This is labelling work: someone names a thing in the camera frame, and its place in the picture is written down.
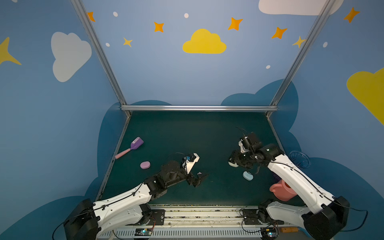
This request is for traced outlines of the light blue earbud charging case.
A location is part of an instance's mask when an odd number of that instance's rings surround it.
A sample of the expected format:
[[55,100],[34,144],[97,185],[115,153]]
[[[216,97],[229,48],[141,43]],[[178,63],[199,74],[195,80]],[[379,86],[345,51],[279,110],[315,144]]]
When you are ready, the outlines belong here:
[[254,176],[248,171],[244,171],[243,178],[246,179],[247,181],[252,181],[254,179]]

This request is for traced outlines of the white earbud charging case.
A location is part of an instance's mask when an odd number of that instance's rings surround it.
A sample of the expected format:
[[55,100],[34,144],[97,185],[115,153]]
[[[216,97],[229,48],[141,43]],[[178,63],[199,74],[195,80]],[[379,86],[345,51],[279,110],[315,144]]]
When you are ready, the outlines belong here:
[[231,166],[231,167],[234,167],[234,168],[238,168],[239,165],[236,163],[236,162],[230,162],[228,161],[228,164]]

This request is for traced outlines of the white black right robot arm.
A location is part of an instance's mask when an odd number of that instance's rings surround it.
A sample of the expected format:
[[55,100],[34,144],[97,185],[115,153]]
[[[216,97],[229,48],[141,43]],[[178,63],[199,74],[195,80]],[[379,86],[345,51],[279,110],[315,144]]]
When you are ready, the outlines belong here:
[[350,203],[344,197],[334,197],[321,188],[276,145],[263,145],[254,133],[243,136],[239,150],[229,157],[232,167],[252,169],[254,164],[265,166],[278,175],[303,200],[300,208],[268,200],[258,206],[261,223],[283,221],[305,229],[315,240],[330,240],[346,225]]

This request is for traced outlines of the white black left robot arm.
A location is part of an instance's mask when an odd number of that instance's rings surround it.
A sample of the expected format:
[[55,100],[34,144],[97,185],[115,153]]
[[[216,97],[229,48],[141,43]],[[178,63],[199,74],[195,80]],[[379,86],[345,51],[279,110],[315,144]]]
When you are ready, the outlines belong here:
[[169,187],[184,181],[197,187],[208,177],[191,172],[195,163],[196,160],[170,161],[157,174],[127,192],[96,202],[81,201],[63,222],[66,238],[96,240],[119,227],[146,223],[151,216],[148,203],[165,195]]

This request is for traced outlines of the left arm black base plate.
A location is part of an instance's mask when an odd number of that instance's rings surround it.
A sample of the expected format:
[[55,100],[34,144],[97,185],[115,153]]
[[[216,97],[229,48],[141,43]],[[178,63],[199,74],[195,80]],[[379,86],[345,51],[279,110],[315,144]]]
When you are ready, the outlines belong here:
[[137,223],[129,224],[129,226],[162,226],[165,221],[165,213],[166,211],[163,209],[146,211]]

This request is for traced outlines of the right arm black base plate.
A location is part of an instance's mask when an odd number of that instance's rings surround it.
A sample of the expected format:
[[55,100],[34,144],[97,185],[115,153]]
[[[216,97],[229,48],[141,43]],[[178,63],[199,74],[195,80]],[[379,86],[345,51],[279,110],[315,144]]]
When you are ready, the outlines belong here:
[[271,223],[271,218],[264,210],[259,209],[242,209],[241,215],[246,225],[267,225]]

